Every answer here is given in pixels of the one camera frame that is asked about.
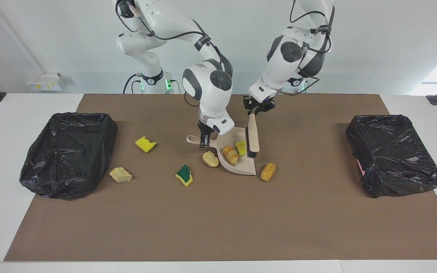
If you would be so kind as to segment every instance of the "brush handle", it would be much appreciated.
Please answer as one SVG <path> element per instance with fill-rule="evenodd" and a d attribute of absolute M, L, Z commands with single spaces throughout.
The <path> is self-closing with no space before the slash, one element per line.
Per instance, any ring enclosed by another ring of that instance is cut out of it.
<path fill-rule="evenodd" d="M 248 130 L 248 149 L 251 152 L 259 152 L 259 135 L 257 134 L 257 124 L 255 123 L 255 114 L 249 115 Z"/>

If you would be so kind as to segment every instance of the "green sponge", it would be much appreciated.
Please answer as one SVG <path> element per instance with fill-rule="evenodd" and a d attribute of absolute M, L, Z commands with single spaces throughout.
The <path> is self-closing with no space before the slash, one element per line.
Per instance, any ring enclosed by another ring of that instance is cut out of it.
<path fill-rule="evenodd" d="M 175 176 L 180 179 L 180 181 L 185 185 L 186 187 L 189 186 L 193 182 L 193 178 L 191 177 L 191 171 L 190 168 L 187 165 L 183 165 L 177 173 L 175 173 Z"/>

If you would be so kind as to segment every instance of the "table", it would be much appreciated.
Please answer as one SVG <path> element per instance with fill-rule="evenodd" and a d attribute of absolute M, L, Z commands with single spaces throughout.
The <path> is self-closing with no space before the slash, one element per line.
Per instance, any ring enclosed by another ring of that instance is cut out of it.
<path fill-rule="evenodd" d="M 81 94 L 9 94 L 0 103 L 0 272 L 29 271 L 285 271 L 432 272 L 437 261 L 254 261 L 2 263 L 33 194 L 17 181 L 28 147 L 56 112 L 75 111 Z M 424 97 L 382 96 L 391 114 L 409 116 L 437 163 L 437 107 Z"/>

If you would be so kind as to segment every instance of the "yellow sponge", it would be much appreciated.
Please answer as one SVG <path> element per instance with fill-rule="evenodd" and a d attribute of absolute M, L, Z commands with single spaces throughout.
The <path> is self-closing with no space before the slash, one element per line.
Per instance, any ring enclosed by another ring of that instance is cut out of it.
<path fill-rule="evenodd" d="M 236 142 L 236 148 L 239 152 L 239 157 L 247 154 L 247 141 Z"/>
<path fill-rule="evenodd" d="M 139 138 L 135 143 L 137 147 L 140 147 L 144 152 L 149 152 L 156 145 L 156 142 L 150 142 L 147 140 L 146 136 Z"/>

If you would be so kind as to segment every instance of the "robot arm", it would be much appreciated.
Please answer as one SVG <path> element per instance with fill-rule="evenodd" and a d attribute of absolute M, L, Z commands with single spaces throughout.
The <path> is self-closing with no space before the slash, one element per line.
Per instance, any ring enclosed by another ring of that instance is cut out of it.
<path fill-rule="evenodd" d="M 116 39 L 119 50 L 133 57 L 139 64 L 140 76 L 143 78 L 143 91 L 147 94 L 165 93 L 168 91 L 165 79 L 169 78 L 161 68 L 156 54 L 148 50 L 160 47 L 167 41 L 148 36 L 144 25 L 135 17 L 129 3 L 134 7 L 134 0 L 113 0 L 116 14 L 128 31 L 121 33 Z"/>
<path fill-rule="evenodd" d="M 147 44 L 160 46 L 167 40 L 181 39 L 193 44 L 203 56 L 205 61 L 184 70 L 183 86 L 187 93 L 200 102 L 198 125 L 201 131 L 201 147 L 208 147 L 213 131 L 223 135 L 234 127 L 226 110 L 232 95 L 231 63 L 220 53 L 201 26 L 181 12 L 173 0 L 118 1 L 128 4 L 133 14 L 129 19 L 133 20 L 133 27 L 140 32 L 142 39 L 148 38 Z M 146 58 L 142 50 L 137 55 Z M 157 59 L 152 56 L 148 58 L 148 63 L 153 58 Z"/>
<path fill-rule="evenodd" d="M 329 48 L 335 7 L 333 0 L 302 0 L 301 7 L 310 29 L 289 26 L 277 37 L 267 53 L 267 67 L 249 88 L 244 104 L 248 113 L 266 112 L 275 107 L 272 98 L 290 83 L 299 85 L 301 78 L 316 76 Z"/>

